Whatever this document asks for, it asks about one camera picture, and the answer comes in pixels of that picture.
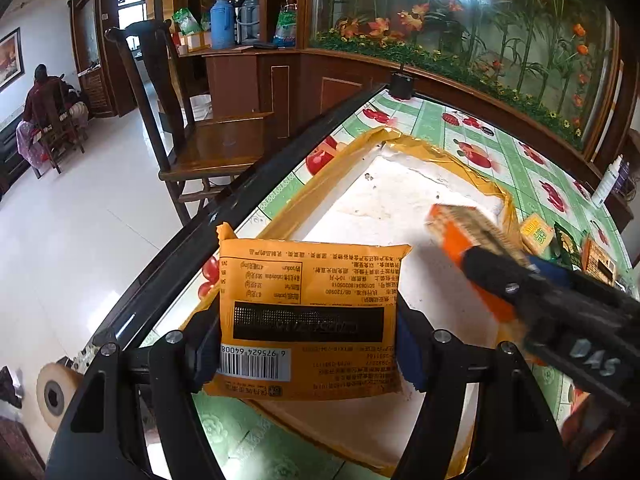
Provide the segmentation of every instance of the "screw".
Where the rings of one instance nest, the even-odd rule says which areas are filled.
[[[511,341],[503,341],[500,343],[500,350],[505,354],[513,355],[516,353],[517,348]]]
[[[448,343],[449,341],[451,341],[451,333],[447,332],[446,330],[436,330],[433,333],[433,338],[438,343]]]
[[[102,348],[100,348],[100,353],[104,356],[109,357],[110,355],[115,354],[117,350],[118,347],[116,346],[116,343],[107,343],[105,345],[102,345]]]
[[[182,332],[179,330],[171,330],[166,336],[164,336],[165,341],[168,343],[176,344],[182,341]]]
[[[507,286],[504,288],[504,291],[507,294],[515,294],[520,290],[520,285],[517,283],[507,283]]]

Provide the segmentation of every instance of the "wooden chair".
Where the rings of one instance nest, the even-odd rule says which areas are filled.
[[[38,117],[34,114],[36,126],[40,130],[33,137],[33,142],[39,141],[49,155],[49,161],[60,174],[60,159],[68,148],[76,146],[84,153],[81,136],[71,118],[71,114],[65,110],[63,99],[62,79],[57,77],[47,81],[34,95],[34,102],[40,102],[46,111],[46,117]]]
[[[158,160],[158,177],[163,180],[174,202],[183,225],[191,220],[187,202],[199,202],[198,211],[207,200],[215,197],[223,186],[215,186],[209,179],[218,176],[237,176],[258,160],[266,150],[276,145],[273,113],[256,113],[245,116],[223,117],[195,121],[191,101],[184,80],[177,69],[178,53],[169,34],[171,21],[147,20],[129,25],[125,30],[110,28],[105,33],[109,41],[116,43],[124,63],[133,93],[138,101],[140,114]],[[162,143],[156,118],[133,55],[127,44],[129,36],[140,38],[142,59],[158,99],[166,114],[174,140],[174,147],[167,155]],[[187,124],[184,125],[178,97],[172,86],[169,62],[177,74]],[[201,180],[202,191],[184,193],[188,180]]]

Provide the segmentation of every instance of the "window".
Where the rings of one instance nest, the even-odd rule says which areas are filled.
[[[118,0],[118,19],[120,28],[127,28],[131,23],[146,20],[146,0]],[[127,38],[129,48],[137,50],[140,48],[140,40],[137,36]]]

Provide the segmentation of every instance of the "white bottle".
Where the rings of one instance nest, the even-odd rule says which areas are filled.
[[[604,203],[607,196],[609,196],[611,189],[613,189],[613,186],[618,179],[618,173],[620,172],[620,164],[622,164],[622,155],[619,155],[616,160],[609,164],[607,171],[605,171],[598,189],[596,189],[595,193],[591,197],[591,203],[596,208],[600,207]]]

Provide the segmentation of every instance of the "black label strip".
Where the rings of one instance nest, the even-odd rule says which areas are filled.
[[[234,338],[252,341],[380,343],[383,306],[299,306],[236,301]]]

